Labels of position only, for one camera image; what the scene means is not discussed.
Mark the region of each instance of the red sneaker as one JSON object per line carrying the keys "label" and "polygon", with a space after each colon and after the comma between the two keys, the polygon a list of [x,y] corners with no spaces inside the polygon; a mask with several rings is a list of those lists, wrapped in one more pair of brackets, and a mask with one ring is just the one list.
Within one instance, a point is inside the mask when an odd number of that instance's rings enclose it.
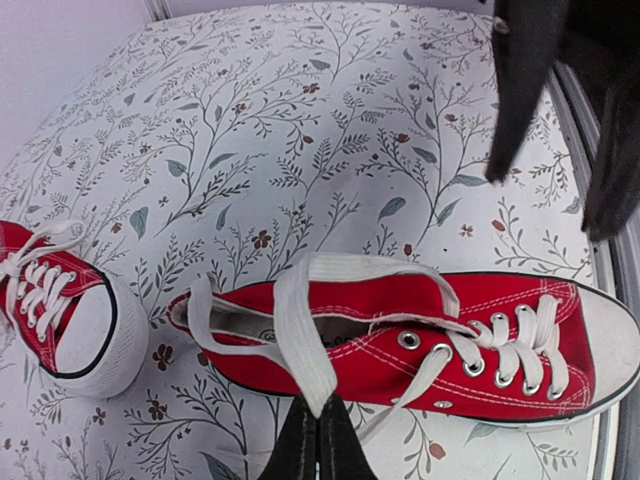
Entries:
{"label": "red sneaker", "polygon": [[635,320],[599,291],[524,274],[440,276],[384,257],[313,255],[275,285],[224,294],[201,279],[170,320],[234,382],[301,392],[314,415],[334,390],[394,405],[365,436],[405,406],[565,425],[619,401],[640,367]]}
{"label": "red sneaker", "polygon": [[[0,221],[0,312],[55,383],[106,398],[135,378],[149,330],[124,283],[65,251],[85,230],[82,222],[64,221],[32,233]],[[67,231],[75,240],[48,243]]]}

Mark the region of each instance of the red canvas upper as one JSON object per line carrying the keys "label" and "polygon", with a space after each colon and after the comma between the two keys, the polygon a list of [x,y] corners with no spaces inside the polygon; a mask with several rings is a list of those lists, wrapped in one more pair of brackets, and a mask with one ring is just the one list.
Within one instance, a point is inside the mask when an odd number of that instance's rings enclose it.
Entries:
{"label": "red canvas upper", "polygon": [[[337,393],[349,401],[391,405],[408,387],[425,356],[439,343],[451,344],[448,336],[433,325],[414,317],[439,317],[469,328],[479,321],[491,326],[491,316],[503,313],[510,319],[510,336],[517,337],[515,310],[519,305],[534,309],[543,294],[561,301],[556,323],[560,325],[559,350],[569,366],[569,386],[556,401],[547,398],[551,384],[548,361],[542,358],[544,382],[539,391],[526,396],[522,391],[524,375],[520,368],[512,384],[504,389],[494,383],[498,369],[497,351],[482,349],[484,373],[471,378],[464,373],[462,360],[454,353],[431,388],[409,405],[434,409],[436,402],[450,402],[445,413],[501,421],[541,420],[570,415],[590,405],[595,374],[583,312],[577,287],[559,279],[503,273],[450,274],[444,278],[455,289],[461,305],[458,319],[447,318],[437,285],[421,275],[395,275],[354,283],[311,282],[309,302],[314,316],[341,316],[371,323],[364,335],[329,350],[338,376]],[[247,286],[225,294],[222,299],[258,312],[273,314],[273,283]],[[176,299],[174,305],[186,297]],[[385,323],[390,315],[405,314],[406,322]],[[184,326],[178,328],[188,331]],[[405,331],[419,335],[421,344],[407,350],[398,343]],[[259,345],[233,334],[216,334],[218,342],[228,345]],[[260,356],[223,356],[205,352],[225,376],[245,387],[268,393],[297,394],[293,378],[284,369]],[[486,408],[478,408],[481,401]]]}
{"label": "red canvas upper", "polygon": [[[11,222],[0,221],[0,263],[6,260],[10,253],[15,253],[31,238],[32,232]],[[45,246],[46,242],[40,240],[36,243],[35,247]],[[104,283],[102,277],[87,263],[83,262],[79,258],[72,254],[60,251],[45,255],[38,259],[40,264],[48,262],[51,267],[60,266],[62,272],[75,272],[76,278],[69,282],[62,290],[61,295],[72,298],[73,301],[64,312],[60,326],[54,332],[53,326],[49,327],[46,335],[46,339],[41,343],[36,335],[34,328],[27,326],[27,315],[20,312],[20,300],[15,305],[10,305],[11,314],[18,324],[18,334],[24,340],[27,347],[32,350],[40,359],[42,366],[51,373],[57,373],[57,367],[55,363],[55,351],[60,341],[64,328],[71,321],[73,316],[74,307],[84,292],[89,288]],[[24,271],[20,277],[20,281],[24,281]],[[5,278],[0,282],[0,310],[7,315],[7,283],[8,278]],[[42,304],[36,307],[36,315],[41,315],[44,312]]]}

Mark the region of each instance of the white wall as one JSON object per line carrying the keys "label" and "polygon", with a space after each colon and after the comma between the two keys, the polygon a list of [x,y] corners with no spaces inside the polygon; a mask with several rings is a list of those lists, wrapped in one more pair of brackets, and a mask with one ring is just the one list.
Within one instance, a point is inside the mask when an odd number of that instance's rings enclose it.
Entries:
{"label": "white wall", "polygon": [[0,0],[0,172],[62,98],[149,21],[144,0]]}

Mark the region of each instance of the floral fabric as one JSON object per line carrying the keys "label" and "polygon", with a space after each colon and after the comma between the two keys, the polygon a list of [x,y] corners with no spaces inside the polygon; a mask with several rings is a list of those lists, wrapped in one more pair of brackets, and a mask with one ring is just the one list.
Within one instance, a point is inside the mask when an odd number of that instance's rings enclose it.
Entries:
{"label": "floral fabric", "polygon": [[[129,282],[150,348],[131,388],[96,401],[51,384],[0,322],[2,478],[259,475],[290,400],[230,384],[167,324],[197,274],[233,289],[325,250],[591,283],[548,95],[507,184],[483,179],[490,29],[426,7],[276,5],[153,24],[116,50],[10,164],[0,211],[32,228],[87,222],[75,253]],[[350,412],[361,426],[379,408]],[[382,480],[577,480],[592,427],[407,410],[366,453]]]}

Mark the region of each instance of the shoe eyelet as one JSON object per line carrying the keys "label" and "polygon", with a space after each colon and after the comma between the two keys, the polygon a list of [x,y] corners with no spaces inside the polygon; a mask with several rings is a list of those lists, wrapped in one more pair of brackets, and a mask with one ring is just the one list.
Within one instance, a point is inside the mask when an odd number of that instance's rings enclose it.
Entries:
{"label": "shoe eyelet", "polygon": [[497,322],[498,320],[506,320],[507,316],[504,313],[494,313],[491,315],[491,321]]}
{"label": "shoe eyelet", "polygon": [[441,400],[439,402],[435,402],[433,404],[434,407],[436,408],[442,408],[442,409],[447,409],[447,408],[451,408],[453,407],[453,403],[446,401],[446,400]]}
{"label": "shoe eyelet", "polygon": [[485,363],[484,363],[484,359],[482,358],[480,359],[480,363],[477,365],[469,365],[467,362],[464,362],[462,364],[462,369],[464,370],[464,373],[466,373],[467,376],[471,378],[475,378],[482,375],[482,372],[484,372],[484,367],[485,367]]}
{"label": "shoe eyelet", "polygon": [[540,385],[530,387],[526,380],[522,384],[522,393],[524,393],[527,397],[535,395],[536,393],[538,393],[538,390],[540,390]]}
{"label": "shoe eyelet", "polygon": [[549,387],[549,389],[547,390],[547,399],[550,402],[555,402],[556,400],[558,400],[562,395],[564,395],[564,390],[560,391],[560,392],[554,392],[553,391],[553,387]]}
{"label": "shoe eyelet", "polygon": [[509,24],[500,17],[495,17],[493,19],[493,29],[500,35],[508,35],[511,31]]}
{"label": "shoe eyelet", "polygon": [[453,358],[453,349],[451,348],[451,345],[447,345],[446,343],[439,343],[437,344],[435,347],[433,347],[431,349],[431,352],[437,352],[439,350],[446,350],[447,351],[447,363],[449,363],[451,361],[451,359]]}
{"label": "shoe eyelet", "polygon": [[511,378],[502,378],[502,374],[500,370],[496,370],[496,374],[494,377],[494,383],[498,388],[507,388],[513,382],[513,377]]}
{"label": "shoe eyelet", "polygon": [[398,343],[407,350],[415,350],[420,346],[420,337],[410,331],[405,331],[398,335]]}

